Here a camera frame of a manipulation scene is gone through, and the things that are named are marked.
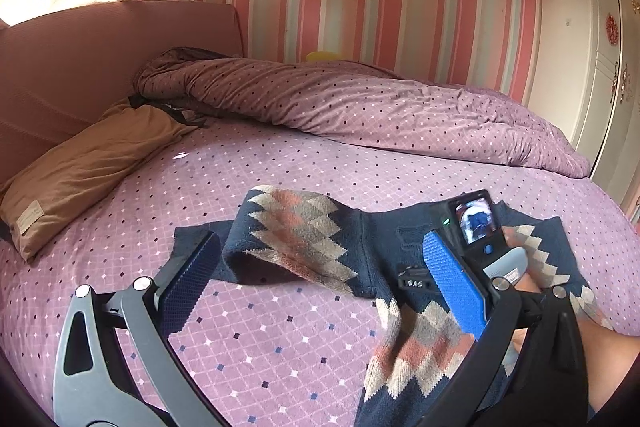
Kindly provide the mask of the person's right forearm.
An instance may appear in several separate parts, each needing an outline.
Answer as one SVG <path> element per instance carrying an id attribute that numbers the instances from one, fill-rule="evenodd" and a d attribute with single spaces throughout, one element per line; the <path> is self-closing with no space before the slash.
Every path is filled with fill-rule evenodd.
<path id="1" fill-rule="evenodd" d="M 578 327 L 586 358 L 589 404 L 599 412 L 634 366 L 639 338 L 611 331 L 589 317 L 581 317 Z"/>

